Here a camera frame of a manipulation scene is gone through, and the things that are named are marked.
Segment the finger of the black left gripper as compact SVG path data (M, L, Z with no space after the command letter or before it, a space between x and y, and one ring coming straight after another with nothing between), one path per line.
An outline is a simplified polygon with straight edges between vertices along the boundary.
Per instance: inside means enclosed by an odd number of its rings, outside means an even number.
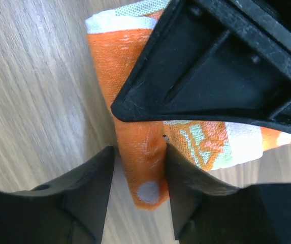
M111 110L291 134L291 1L171 1Z

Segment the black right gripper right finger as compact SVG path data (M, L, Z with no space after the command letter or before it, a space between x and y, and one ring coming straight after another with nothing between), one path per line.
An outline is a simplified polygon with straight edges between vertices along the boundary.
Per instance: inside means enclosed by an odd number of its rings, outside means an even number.
M291 184L229 185L166 150L166 178L180 243L291 243Z

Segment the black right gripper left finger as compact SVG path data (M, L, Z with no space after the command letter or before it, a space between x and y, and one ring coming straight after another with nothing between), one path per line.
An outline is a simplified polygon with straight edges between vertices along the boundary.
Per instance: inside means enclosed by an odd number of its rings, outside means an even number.
M114 148L29 191L0 191L0 243L101 243Z

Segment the orange white fox towel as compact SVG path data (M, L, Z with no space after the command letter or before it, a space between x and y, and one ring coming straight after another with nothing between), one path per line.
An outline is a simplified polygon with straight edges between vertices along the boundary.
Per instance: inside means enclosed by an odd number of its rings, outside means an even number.
M86 19L87 41L107 106L127 80L167 5L167 1L139 1ZM142 210L154 210L168 198L168 143L205 171L250 162L267 150L291 144L289 133L230 122L114 119L114 127L130 193Z

